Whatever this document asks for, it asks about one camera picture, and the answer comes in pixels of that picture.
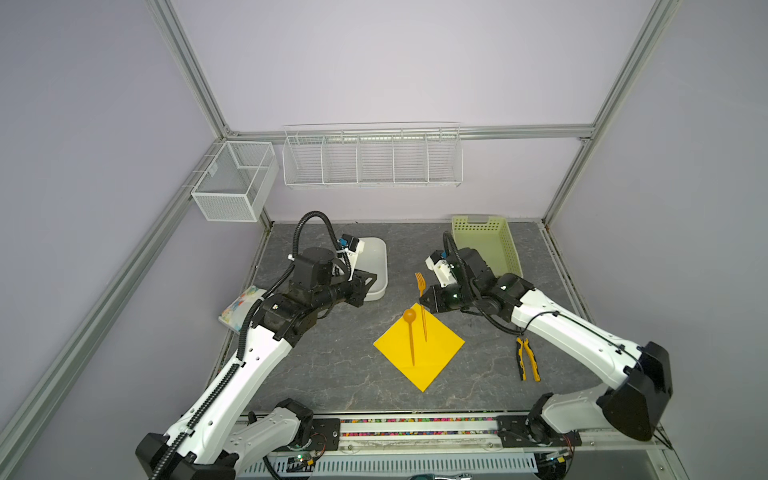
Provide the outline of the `orange plastic fork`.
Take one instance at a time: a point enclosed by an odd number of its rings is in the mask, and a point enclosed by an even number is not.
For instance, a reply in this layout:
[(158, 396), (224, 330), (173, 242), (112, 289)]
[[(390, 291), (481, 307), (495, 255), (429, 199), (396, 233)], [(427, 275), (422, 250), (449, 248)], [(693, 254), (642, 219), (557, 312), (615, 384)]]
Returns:
[[(423, 277), (423, 274), (420, 272), (415, 273), (415, 278), (417, 282), (417, 287), (419, 289), (419, 296), (422, 296), (426, 293), (426, 281)], [(424, 340), (428, 340), (428, 326), (427, 326), (427, 319), (426, 319), (426, 310), (425, 307), (422, 304), (419, 304), (419, 317), (421, 319), (422, 324), (422, 330), (423, 330), (423, 336)]]

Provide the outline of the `white oval plastic tub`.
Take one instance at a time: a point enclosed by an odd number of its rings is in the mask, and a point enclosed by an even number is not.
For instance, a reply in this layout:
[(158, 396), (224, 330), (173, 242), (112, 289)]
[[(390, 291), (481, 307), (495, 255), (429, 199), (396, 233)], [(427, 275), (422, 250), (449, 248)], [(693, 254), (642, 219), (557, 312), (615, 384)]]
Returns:
[(376, 280), (365, 296), (365, 302), (382, 299), (388, 287), (387, 245), (377, 237), (361, 237), (361, 252), (357, 256), (355, 270), (375, 274)]

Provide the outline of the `orange plastic spoon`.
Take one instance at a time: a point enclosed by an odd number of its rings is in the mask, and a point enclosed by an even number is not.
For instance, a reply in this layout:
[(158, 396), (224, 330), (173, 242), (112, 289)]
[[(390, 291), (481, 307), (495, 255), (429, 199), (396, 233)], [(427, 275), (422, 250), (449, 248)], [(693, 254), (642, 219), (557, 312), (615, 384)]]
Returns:
[(408, 328), (408, 343), (410, 350), (410, 357), (413, 366), (416, 366), (416, 353), (415, 353), (415, 338), (413, 331), (413, 324), (416, 321), (416, 313), (413, 309), (406, 309), (403, 313), (403, 320)]

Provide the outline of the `yellow paper napkin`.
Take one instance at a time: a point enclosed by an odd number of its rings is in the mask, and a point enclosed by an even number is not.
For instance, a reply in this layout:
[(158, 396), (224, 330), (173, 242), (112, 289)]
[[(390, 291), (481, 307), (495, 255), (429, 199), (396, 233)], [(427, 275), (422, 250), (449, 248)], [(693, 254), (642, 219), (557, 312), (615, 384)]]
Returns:
[(428, 340), (424, 340), (419, 305), (408, 309), (416, 313), (413, 324), (416, 366), (412, 365), (408, 328), (403, 315), (374, 343), (374, 347), (419, 391), (425, 392), (452, 361), (465, 341), (426, 310)]

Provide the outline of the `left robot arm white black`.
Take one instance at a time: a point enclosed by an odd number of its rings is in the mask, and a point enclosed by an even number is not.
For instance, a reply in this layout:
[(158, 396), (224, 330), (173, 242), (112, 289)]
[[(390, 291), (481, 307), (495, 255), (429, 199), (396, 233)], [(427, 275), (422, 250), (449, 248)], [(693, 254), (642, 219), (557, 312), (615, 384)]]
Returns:
[(306, 213), (292, 239), (284, 273), (248, 310), (238, 346), (201, 397), (164, 433), (149, 433), (136, 457), (151, 479), (235, 479), (287, 446), (310, 442), (313, 412), (286, 399), (238, 429), (245, 408), (269, 374), (318, 320), (346, 303), (359, 308), (377, 276), (356, 270), (361, 240), (336, 235), (326, 214)]

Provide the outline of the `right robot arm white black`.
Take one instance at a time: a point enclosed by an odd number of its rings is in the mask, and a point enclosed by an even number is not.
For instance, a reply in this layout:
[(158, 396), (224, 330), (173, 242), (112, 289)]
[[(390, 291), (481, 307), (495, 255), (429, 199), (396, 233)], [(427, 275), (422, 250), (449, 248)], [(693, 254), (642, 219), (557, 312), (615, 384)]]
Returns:
[(533, 359), (529, 335), (559, 348), (600, 379), (570, 394), (546, 393), (529, 410), (525, 427), (539, 445), (571, 432), (612, 428), (628, 438), (653, 439), (673, 396), (669, 352), (613, 335), (554, 302), (528, 280), (497, 276), (473, 248), (460, 248), (449, 232), (425, 261), (438, 282), (420, 296), (430, 313), (468, 312), (517, 340), (518, 371)]

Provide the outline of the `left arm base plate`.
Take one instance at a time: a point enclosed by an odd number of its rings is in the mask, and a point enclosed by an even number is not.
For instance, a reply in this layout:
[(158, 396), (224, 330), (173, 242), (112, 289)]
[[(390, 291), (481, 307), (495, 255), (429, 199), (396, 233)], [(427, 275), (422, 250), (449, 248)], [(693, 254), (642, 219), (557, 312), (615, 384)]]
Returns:
[(341, 440), (341, 420), (314, 418), (308, 427), (300, 427), (297, 438), (286, 446), (289, 451), (337, 451)]

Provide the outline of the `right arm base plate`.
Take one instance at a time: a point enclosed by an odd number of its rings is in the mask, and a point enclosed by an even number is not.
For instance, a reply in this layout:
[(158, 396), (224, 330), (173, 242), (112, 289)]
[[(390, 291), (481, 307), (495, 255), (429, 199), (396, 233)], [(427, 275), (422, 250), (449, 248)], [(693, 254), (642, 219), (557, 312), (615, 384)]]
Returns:
[(578, 432), (558, 433), (543, 421), (530, 420), (527, 415), (499, 415), (497, 436), (504, 448), (578, 447), (582, 439)]

